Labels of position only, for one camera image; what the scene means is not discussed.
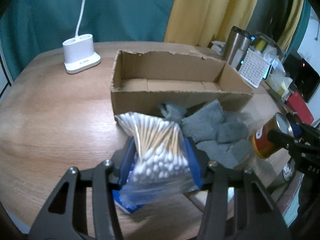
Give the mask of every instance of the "gray cloth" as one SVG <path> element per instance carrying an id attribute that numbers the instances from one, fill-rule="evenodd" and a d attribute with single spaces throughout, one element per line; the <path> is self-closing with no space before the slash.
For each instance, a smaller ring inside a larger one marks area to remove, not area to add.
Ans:
<path id="1" fill-rule="evenodd" d="M 238 163 L 243 163 L 249 154 L 253 153 L 252 143 L 248 140 L 240 140 L 229 148 L 228 153 L 231 153 Z"/>
<path id="2" fill-rule="evenodd" d="M 252 118 L 252 116 L 247 113 L 241 113 L 241 112 L 231 112 L 231 111 L 223 111 L 224 114 L 224 123 L 227 122 L 235 122 L 236 120 L 241 120 L 241 121 L 247 121 L 248 119 Z"/>
<path id="3" fill-rule="evenodd" d="M 204 151 L 210 160 L 215 160 L 228 169 L 233 169 L 239 162 L 233 156 L 232 152 L 227 151 L 228 144 L 217 144 L 215 141 L 205 141 L 198 143 L 197 148 Z"/>
<path id="4" fill-rule="evenodd" d="M 249 135 L 249 129 L 240 119 L 223 123 L 219 126 L 217 142 L 228 143 L 245 139 Z"/>
<path id="5" fill-rule="evenodd" d="M 221 105 L 218 100 L 215 100 L 193 115 L 184 118 L 181 123 L 182 133 L 185 137 L 191 137 L 195 143 L 216 140 L 219 124 L 223 119 Z"/>
<path id="6" fill-rule="evenodd" d="M 173 121 L 178 124 L 181 124 L 184 115 L 187 113 L 187 110 L 182 106 L 177 106 L 171 103 L 160 104 L 158 108 L 166 120 Z"/>

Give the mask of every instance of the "teal curtain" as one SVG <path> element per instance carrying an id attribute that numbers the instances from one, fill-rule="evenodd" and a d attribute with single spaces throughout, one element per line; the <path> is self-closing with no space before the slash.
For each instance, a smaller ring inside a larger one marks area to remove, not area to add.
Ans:
<path id="1" fill-rule="evenodd" d="M 13 0 L 0 20 L 13 79 L 39 53 L 75 35 L 82 0 Z M 163 41 L 173 0 L 86 0 L 79 35 L 94 42 Z"/>
<path id="2" fill-rule="evenodd" d="M 303 7 L 301 16 L 297 25 L 297 29 L 293 34 L 293 38 L 290 42 L 287 55 L 290 54 L 290 51 L 295 49 L 298 50 L 301 42 L 303 40 L 304 35 L 306 34 L 307 27 L 309 24 L 309 18 L 310 18 L 310 12 L 311 12 L 311 5 L 308 2 L 308 0 L 303 1 Z"/>

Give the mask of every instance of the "open cardboard box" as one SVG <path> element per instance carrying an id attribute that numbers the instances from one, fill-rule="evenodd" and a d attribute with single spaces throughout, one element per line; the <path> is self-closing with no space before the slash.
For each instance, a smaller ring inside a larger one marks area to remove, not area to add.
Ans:
<path id="1" fill-rule="evenodd" d="M 169 51 L 118 51 L 110 91 L 115 115 L 132 111 L 159 116 L 160 103 L 189 108 L 215 99 L 224 110 L 239 111 L 253 95 L 224 61 Z"/>

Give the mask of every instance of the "wooden table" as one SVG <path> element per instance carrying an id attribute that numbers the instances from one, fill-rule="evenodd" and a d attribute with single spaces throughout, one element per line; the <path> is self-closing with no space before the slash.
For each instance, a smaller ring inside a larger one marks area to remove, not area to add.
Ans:
<path id="1" fill-rule="evenodd" d="M 154 42 L 95 44 L 99 66 L 68 75 L 62 49 L 38 55 L 14 82 L 0 104 L 0 199 L 19 219 L 32 225 L 41 206 L 70 166 L 96 166 L 124 145 L 126 135 L 114 121 L 109 86 L 119 49 L 177 49 L 212 54 L 212 50 Z M 246 106 L 262 125 L 278 111 L 261 88 Z M 264 185 L 289 159 L 279 152 L 268 160 L 250 157 Z M 92 209 L 88 201 L 89 231 Z M 145 205 L 132 215 L 117 209 L 126 239 L 188 239 L 198 232 L 202 213 L 184 196 Z"/>

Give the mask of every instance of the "orange can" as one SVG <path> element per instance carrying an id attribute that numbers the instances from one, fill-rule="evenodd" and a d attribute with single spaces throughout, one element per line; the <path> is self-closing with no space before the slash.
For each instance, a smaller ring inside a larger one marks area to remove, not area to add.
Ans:
<path id="1" fill-rule="evenodd" d="M 281 149 L 281 147 L 268 141 L 267 135 L 272 129 L 279 130 L 293 137 L 292 127 L 288 119 L 283 114 L 276 113 L 261 129 L 252 135 L 250 140 L 255 153 L 262 159 L 269 158 Z"/>

